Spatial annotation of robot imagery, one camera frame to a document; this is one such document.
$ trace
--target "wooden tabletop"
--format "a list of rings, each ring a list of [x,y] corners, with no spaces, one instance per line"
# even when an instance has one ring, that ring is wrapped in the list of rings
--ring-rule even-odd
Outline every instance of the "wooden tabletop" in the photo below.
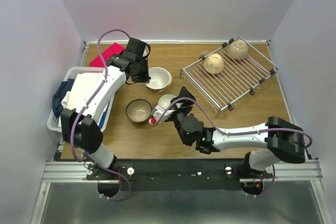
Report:
[[[254,46],[269,57],[265,44]],[[108,47],[109,45],[101,45],[102,51]],[[242,158],[246,152],[255,150],[255,148],[235,148],[210,155],[202,154],[195,150],[195,145],[189,147],[182,144],[172,122],[152,127],[150,124],[133,124],[126,117],[126,106],[132,100],[145,99],[154,107],[162,95],[169,93],[178,95],[181,87],[186,86],[214,119],[216,112],[211,105],[187,80],[179,79],[179,76],[180,69],[195,62],[204,50],[214,51],[219,47],[219,44],[151,44],[149,67],[162,67],[168,70],[173,77],[172,84],[162,93],[149,91],[143,83],[123,85],[114,96],[111,114],[103,133],[104,145],[118,158]],[[90,45],[85,66],[89,66],[90,61],[97,55],[97,45]],[[211,126],[196,106],[192,113],[203,121],[205,126]],[[232,111],[225,110],[214,121],[219,127],[229,129],[264,123],[269,116],[278,116],[289,121],[276,76],[260,85],[255,95],[245,95]],[[72,158],[69,144],[64,144],[61,157]]]

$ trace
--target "dish rack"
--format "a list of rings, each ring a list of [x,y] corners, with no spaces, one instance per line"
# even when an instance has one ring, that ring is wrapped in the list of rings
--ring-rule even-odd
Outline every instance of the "dish rack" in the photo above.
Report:
[[[248,55],[243,60],[234,60],[227,53],[227,46],[237,39],[248,45]],[[214,53],[221,55],[224,61],[224,69],[219,74],[208,73],[203,66],[204,59]],[[181,69],[180,78],[188,80],[201,93],[217,112],[217,118],[226,108],[233,110],[235,102],[244,95],[255,94],[255,88],[277,71],[278,67],[271,60],[238,36]]]
[[[104,68],[93,68],[93,67],[73,67],[70,68],[65,75],[63,81],[67,81],[69,78],[75,79],[78,74],[80,73],[103,73]],[[112,108],[112,103],[113,103],[113,98],[110,100],[107,109],[103,113],[103,116],[98,124],[101,132],[103,132],[106,129],[107,122],[109,120],[109,115],[111,113],[111,108]],[[55,117],[53,111],[51,110],[49,114],[49,118],[47,121],[47,127],[51,131],[57,131],[57,132],[62,132],[62,129],[58,127],[58,121],[59,118]]]

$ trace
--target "metal wire rack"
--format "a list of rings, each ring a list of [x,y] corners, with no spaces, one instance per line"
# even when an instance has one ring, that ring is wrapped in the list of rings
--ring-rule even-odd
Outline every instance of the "metal wire rack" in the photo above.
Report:
[[[181,69],[180,78],[188,80],[201,93],[217,112],[216,117],[226,108],[233,110],[238,99],[248,93],[253,95],[257,86],[278,71],[278,67],[254,46],[240,36],[237,39],[248,45],[245,59],[234,60],[227,53],[226,45],[234,41],[231,39],[229,43],[223,43],[222,47]],[[214,53],[221,55],[224,61],[224,70],[219,74],[210,74],[203,66],[204,59]]]

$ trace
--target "beige bowl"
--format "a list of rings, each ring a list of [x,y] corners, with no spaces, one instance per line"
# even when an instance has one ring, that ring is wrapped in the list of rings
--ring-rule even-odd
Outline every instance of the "beige bowl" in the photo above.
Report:
[[[163,92],[172,83],[172,75],[164,68],[150,68],[149,76],[151,77],[149,82],[146,82],[146,87],[155,93]]]
[[[224,61],[219,54],[212,54],[205,58],[204,69],[212,74],[217,74],[223,71]]]
[[[248,54],[248,46],[242,40],[235,40],[228,46],[227,53],[235,60],[242,60]]]

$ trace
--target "white cloth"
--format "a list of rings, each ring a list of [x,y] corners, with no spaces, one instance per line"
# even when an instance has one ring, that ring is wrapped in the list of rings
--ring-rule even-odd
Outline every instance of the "white cloth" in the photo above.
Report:
[[[101,82],[102,80],[103,80],[102,73],[78,74],[77,77],[75,78],[71,91],[68,91],[66,93],[65,97],[61,102],[63,108],[72,110],[73,108],[78,107],[78,104],[84,105],[85,101],[87,101],[90,98],[90,96],[95,92],[97,88],[96,83]],[[58,127],[62,127],[61,120],[58,120]]]

